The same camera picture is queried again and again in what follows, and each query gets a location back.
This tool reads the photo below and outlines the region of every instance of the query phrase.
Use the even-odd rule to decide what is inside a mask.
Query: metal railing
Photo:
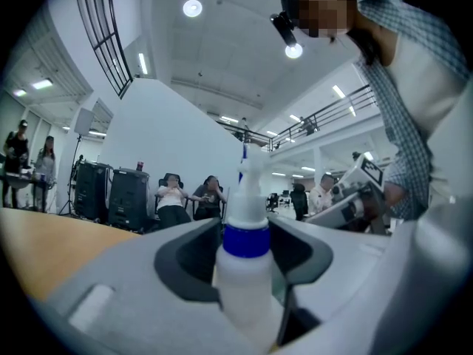
[[[113,0],[77,0],[77,3],[94,53],[113,89],[122,98],[133,77],[118,35]]]
[[[279,149],[279,147],[284,145],[287,146],[289,143],[294,143],[297,138],[302,139],[320,130],[324,130],[324,126],[340,118],[356,116],[360,110],[373,106],[377,106],[377,103],[370,86],[366,85],[280,132],[276,137],[272,138],[273,146],[270,148],[270,151]]]
[[[257,132],[252,132],[251,130],[246,130],[238,126],[226,124],[224,122],[218,122],[226,130],[228,130],[236,139],[245,143],[255,143],[264,150],[271,151],[273,148],[273,139],[267,135],[259,134]]]

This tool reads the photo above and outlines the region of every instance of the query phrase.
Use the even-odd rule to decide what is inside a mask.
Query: black loudspeaker
[[[75,122],[74,131],[80,135],[88,135],[93,120],[94,113],[91,110],[81,108],[77,121]]]
[[[148,220],[149,175],[133,169],[113,171],[109,202],[109,224],[130,231],[142,231]]]
[[[112,170],[108,164],[81,162],[75,184],[74,209],[78,216],[107,221],[106,192]]]

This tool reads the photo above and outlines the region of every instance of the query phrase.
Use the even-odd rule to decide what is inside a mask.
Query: speaker stand
[[[75,162],[75,156],[77,155],[77,149],[79,147],[79,143],[81,142],[82,140],[82,135],[79,134],[79,136],[77,137],[77,143],[75,145],[75,151],[74,151],[74,157],[72,158],[72,167],[71,167],[71,175],[69,176],[69,191],[67,192],[67,202],[64,204],[64,206],[61,208],[61,210],[59,211],[58,215],[60,216],[67,216],[67,217],[77,217],[76,214],[72,214],[72,210],[71,210],[71,207],[73,208],[74,205],[72,203],[72,200],[71,200],[71,188],[72,188],[72,173],[74,171],[74,162]],[[62,211],[67,207],[67,212],[66,213],[63,213]]]

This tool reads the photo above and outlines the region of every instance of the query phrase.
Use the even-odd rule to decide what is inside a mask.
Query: plastic bottle
[[[272,312],[273,254],[266,218],[266,196],[259,179],[261,149],[248,145],[240,166],[242,179],[232,196],[223,244],[217,250],[217,288],[227,318],[261,351],[276,341],[278,319]]]

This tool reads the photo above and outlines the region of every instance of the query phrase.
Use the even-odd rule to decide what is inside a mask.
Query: plaid shirt
[[[465,82],[469,78],[466,59],[448,26],[430,13],[403,0],[357,0],[358,9],[375,23],[421,45]],[[398,147],[395,160],[386,170],[386,181],[408,191],[392,208],[395,217],[417,219],[428,206],[431,154],[414,121],[378,60],[371,66],[359,59],[355,65],[368,80],[378,102],[389,141]]]

